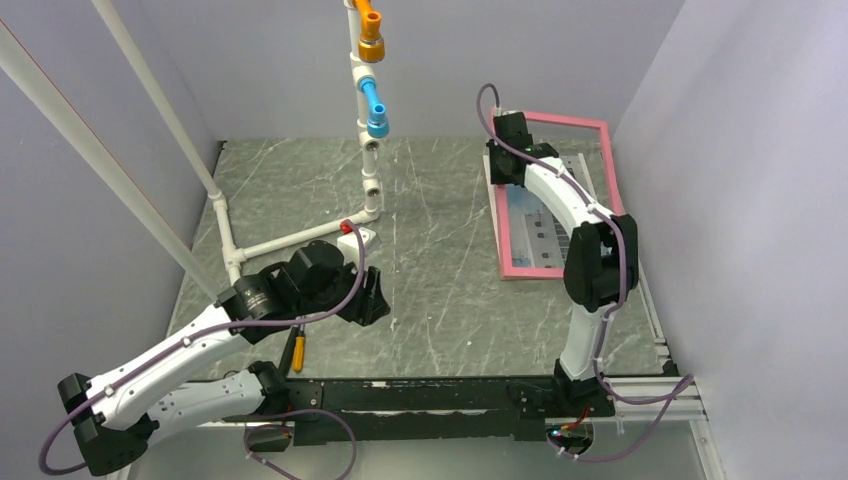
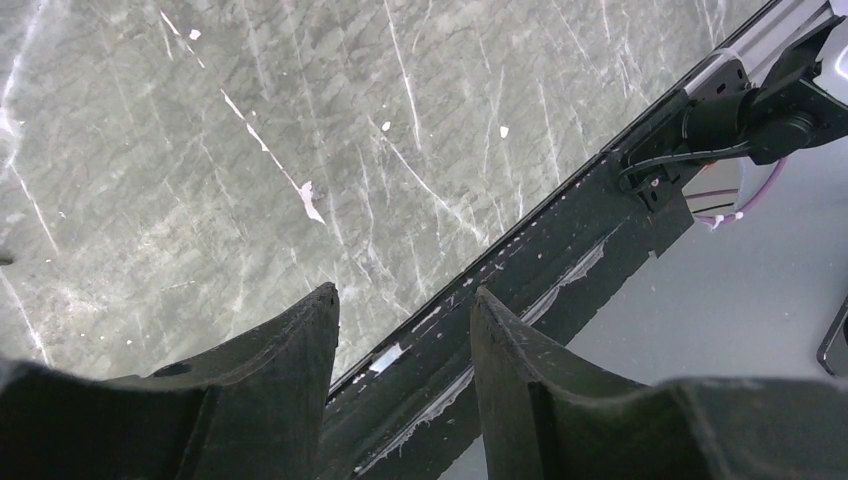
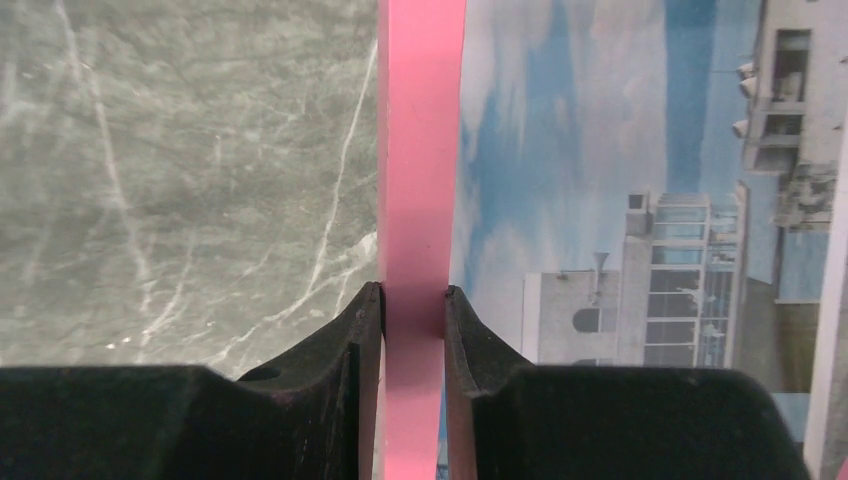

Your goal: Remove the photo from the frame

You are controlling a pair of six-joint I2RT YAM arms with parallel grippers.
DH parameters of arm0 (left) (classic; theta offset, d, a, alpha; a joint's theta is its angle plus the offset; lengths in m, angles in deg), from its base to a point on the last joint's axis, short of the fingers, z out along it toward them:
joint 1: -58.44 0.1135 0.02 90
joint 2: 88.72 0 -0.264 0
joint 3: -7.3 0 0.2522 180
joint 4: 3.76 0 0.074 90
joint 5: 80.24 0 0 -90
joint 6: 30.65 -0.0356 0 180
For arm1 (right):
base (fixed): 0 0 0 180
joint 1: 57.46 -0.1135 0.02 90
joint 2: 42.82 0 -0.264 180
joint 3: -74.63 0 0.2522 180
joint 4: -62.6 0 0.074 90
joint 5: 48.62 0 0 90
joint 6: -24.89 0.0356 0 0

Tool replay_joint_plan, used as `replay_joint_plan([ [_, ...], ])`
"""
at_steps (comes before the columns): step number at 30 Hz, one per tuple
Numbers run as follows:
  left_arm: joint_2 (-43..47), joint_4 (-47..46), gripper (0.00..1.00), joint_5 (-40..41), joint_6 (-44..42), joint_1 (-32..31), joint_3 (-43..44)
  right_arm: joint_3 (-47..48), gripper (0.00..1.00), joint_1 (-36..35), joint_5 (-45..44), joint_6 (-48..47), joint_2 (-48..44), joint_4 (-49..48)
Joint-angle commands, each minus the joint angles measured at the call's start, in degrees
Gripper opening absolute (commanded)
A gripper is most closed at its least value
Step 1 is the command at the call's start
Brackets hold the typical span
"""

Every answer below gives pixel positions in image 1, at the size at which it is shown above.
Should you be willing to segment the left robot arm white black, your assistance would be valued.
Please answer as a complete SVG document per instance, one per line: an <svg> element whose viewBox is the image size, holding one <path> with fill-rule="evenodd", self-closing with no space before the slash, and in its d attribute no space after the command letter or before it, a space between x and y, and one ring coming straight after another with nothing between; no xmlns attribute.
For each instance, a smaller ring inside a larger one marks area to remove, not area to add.
<svg viewBox="0 0 848 480"><path fill-rule="evenodd" d="M238 279L172 337L134 360L58 385L69 425L94 476L139 459L154 443L232 417L272 420L290 407L286 371L256 361L213 382L194 375L267 337L330 316L368 326L390 313L382 273L354 234L315 240L290 259Z"/></svg>

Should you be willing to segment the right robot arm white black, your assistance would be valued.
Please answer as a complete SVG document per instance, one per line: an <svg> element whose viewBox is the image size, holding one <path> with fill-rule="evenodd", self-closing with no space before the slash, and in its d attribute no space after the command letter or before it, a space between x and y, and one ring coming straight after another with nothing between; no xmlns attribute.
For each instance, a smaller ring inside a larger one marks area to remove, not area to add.
<svg viewBox="0 0 848 480"><path fill-rule="evenodd" d="M639 281L637 224L631 215L617 215L599 203L558 153L535 142L524 113L496 114L484 124L491 136L491 184L533 194L569 237L563 283L573 307L550 392L557 411L574 415L590 396L604 392L601 355L607 331Z"/></svg>

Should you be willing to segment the pink photo frame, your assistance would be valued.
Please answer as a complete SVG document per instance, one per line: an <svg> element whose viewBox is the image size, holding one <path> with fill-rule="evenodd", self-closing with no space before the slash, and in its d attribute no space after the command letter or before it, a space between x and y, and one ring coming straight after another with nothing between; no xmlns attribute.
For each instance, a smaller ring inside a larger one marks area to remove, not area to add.
<svg viewBox="0 0 848 480"><path fill-rule="evenodd" d="M525 117L529 122L576 127L597 133L608 192L604 203L617 214L624 212L609 128L605 121L533 111L527 111ZM560 279L568 238L550 211L520 187L490 185L488 194L501 278Z"/></svg>

